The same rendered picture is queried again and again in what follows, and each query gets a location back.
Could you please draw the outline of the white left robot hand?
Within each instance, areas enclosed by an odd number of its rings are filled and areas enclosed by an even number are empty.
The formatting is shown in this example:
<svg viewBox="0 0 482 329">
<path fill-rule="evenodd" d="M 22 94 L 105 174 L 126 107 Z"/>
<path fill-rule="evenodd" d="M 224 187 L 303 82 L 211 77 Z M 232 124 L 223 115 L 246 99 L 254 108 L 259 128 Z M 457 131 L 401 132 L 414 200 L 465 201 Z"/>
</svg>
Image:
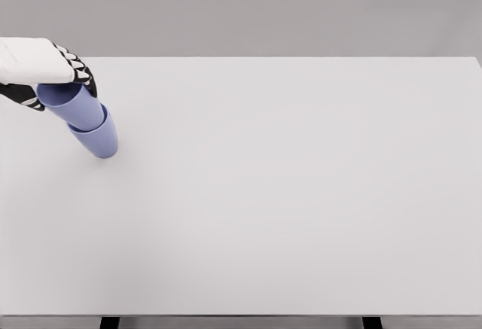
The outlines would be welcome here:
<svg viewBox="0 0 482 329">
<path fill-rule="evenodd" d="M 44 111 L 33 87 L 68 83 L 83 84 L 98 96 L 94 75 L 78 55 L 47 38 L 0 36 L 0 96 Z"/>
</svg>

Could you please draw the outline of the blue cup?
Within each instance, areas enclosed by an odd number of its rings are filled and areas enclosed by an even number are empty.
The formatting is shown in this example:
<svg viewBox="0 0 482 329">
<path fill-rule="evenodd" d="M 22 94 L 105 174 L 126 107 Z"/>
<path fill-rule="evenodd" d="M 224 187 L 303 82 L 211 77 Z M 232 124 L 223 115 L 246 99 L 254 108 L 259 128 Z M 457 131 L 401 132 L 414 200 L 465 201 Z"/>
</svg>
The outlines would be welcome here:
<svg viewBox="0 0 482 329">
<path fill-rule="evenodd" d="M 39 84 L 37 95 L 48 110 L 82 131 L 96 129 L 104 121 L 101 103 L 83 84 Z"/>
<path fill-rule="evenodd" d="M 108 109 L 101 104 L 104 120 L 102 124 L 91 130 L 83 131 L 70 123 L 67 124 L 73 136 L 94 156 L 106 159 L 117 153 L 119 143 L 117 130 Z"/>
</svg>

